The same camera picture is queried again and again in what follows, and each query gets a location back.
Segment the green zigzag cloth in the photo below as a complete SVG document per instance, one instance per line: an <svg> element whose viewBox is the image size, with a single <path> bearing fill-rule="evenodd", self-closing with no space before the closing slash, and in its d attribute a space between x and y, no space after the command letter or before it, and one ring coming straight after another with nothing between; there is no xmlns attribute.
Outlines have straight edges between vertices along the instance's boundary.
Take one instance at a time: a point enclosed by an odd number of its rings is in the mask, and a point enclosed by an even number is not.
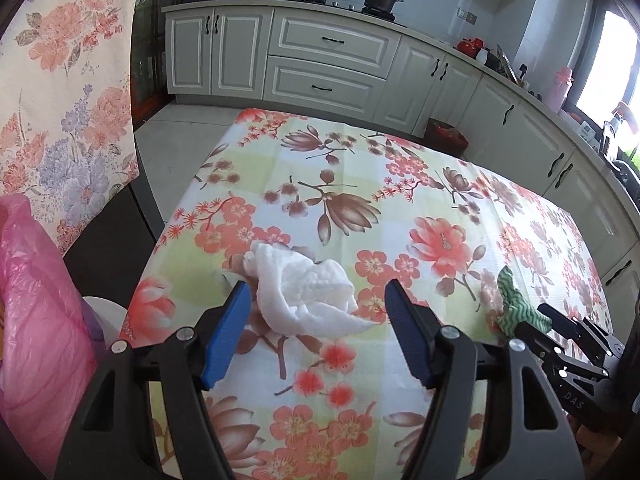
<svg viewBox="0 0 640 480"><path fill-rule="evenodd" d="M508 266L499 271L497 286L502 298L502 313L496 319L496 323L508 338L515 337L516 328L520 323L528 323L543 334L550 332L551 318L540 313L523 296L514 285L513 273Z"/></svg>

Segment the white paper towel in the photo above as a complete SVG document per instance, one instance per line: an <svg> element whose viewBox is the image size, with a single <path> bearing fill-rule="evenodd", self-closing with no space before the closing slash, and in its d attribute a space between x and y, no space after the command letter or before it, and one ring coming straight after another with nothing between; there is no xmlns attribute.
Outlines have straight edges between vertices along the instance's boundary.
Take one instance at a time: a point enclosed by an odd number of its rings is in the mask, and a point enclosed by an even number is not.
<svg viewBox="0 0 640 480"><path fill-rule="evenodd" d="M242 274L257 282L257 309L278 334L340 339L376 325L356 315L355 286L332 259L315 263L256 240L243 256Z"/></svg>

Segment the pink-lined trash bin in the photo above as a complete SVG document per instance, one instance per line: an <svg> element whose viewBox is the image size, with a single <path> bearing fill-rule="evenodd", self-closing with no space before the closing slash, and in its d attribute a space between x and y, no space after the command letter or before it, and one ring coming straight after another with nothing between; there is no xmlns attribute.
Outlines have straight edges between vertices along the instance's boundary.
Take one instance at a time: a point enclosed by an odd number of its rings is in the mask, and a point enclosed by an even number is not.
<svg viewBox="0 0 640 480"><path fill-rule="evenodd" d="M22 195L1 199L1 415L48 478L96 371L81 296Z"/></svg>

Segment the red floor trash bin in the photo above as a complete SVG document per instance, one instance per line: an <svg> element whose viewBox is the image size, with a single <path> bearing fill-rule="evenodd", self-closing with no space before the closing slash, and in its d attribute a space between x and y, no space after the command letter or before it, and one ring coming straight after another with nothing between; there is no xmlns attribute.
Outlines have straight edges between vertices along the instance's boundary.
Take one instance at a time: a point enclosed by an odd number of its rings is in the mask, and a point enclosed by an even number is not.
<svg viewBox="0 0 640 480"><path fill-rule="evenodd" d="M428 120L423 140L428 148L457 158L469 146L469 141L456 128L434 118Z"/></svg>

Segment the white lower kitchen cabinets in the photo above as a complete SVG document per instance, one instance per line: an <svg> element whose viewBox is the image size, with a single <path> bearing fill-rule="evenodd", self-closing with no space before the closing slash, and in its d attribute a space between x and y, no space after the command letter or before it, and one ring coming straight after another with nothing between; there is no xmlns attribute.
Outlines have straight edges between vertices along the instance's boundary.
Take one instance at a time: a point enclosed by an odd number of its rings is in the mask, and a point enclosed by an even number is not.
<svg viewBox="0 0 640 480"><path fill-rule="evenodd" d="M639 295L639 209L612 162L513 82L404 26L288 0L164 9L168 90L181 102L254 105L422 138L456 127L472 162L546 196L577 223L614 332Z"/></svg>

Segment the pink thermos flask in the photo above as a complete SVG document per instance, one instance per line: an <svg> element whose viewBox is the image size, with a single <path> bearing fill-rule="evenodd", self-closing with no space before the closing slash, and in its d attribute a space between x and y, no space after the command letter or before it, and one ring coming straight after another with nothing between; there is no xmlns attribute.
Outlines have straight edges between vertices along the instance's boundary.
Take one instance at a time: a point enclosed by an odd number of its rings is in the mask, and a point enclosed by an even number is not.
<svg viewBox="0 0 640 480"><path fill-rule="evenodd" d="M559 114L568 96L568 92L570 92L570 88L572 88L573 81L573 70L568 66L562 67L555 73L542 99L542 102L544 102L553 113Z"/></svg>

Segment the floral curtain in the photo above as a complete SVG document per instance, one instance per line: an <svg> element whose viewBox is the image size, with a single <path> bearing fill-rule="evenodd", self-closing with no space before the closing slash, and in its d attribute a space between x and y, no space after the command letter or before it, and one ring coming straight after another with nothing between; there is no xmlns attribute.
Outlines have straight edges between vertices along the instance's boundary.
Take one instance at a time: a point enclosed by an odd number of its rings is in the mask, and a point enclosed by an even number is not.
<svg viewBox="0 0 640 480"><path fill-rule="evenodd" d="M67 252L139 174L130 54L137 0L24 0L1 39L1 193Z"/></svg>

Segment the window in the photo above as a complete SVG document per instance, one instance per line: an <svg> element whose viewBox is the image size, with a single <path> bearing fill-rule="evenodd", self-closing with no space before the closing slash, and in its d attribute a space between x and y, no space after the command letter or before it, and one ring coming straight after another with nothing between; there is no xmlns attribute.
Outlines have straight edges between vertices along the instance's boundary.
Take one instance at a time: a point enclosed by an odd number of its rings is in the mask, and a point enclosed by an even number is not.
<svg viewBox="0 0 640 480"><path fill-rule="evenodd" d="M568 109L601 129L619 102L639 118L639 37L613 3L594 2Z"/></svg>

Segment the red kettle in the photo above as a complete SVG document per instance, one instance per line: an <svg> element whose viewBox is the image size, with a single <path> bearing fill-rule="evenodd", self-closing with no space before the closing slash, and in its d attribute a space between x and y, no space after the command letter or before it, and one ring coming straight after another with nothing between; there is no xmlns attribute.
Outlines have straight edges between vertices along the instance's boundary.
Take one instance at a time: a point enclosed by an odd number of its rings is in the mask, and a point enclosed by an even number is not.
<svg viewBox="0 0 640 480"><path fill-rule="evenodd" d="M474 38L474 39L463 38L456 45L456 49L458 51L469 56L470 58L477 58L478 52L483 50L483 48L484 48L484 41L481 40L480 38Z"/></svg>

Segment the gas stove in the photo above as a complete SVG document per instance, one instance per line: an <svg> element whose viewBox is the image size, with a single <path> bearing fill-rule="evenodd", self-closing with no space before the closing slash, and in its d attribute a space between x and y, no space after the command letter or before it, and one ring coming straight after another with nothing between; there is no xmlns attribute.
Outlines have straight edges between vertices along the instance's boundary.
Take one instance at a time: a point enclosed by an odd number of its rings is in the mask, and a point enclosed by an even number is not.
<svg viewBox="0 0 640 480"><path fill-rule="evenodd" d="M338 1L338 0L291 0L296 2L304 2L304 3L313 3L313 4L321 4L322 6L334 6L334 8L347 9L354 12L360 12L363 14L368 14L371 16L375 16L376 18L382 18L382 20L386 21L395 21L395 15L392 12L381 11L375 8L370 8L370 6L355 6L353 3L348 1Z"/></svg>

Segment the red-framed glass door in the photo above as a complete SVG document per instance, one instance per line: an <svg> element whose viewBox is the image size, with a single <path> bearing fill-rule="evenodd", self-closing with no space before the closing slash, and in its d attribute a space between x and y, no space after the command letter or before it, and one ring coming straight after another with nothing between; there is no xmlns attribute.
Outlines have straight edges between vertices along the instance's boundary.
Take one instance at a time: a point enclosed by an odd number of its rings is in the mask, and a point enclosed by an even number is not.
<svg viewBox="0 0 640 480"><path fill-rule="evenodd" d="M169 102L162 9L179 1L136 0L131 35L131 106L135 129Z"/></svg>

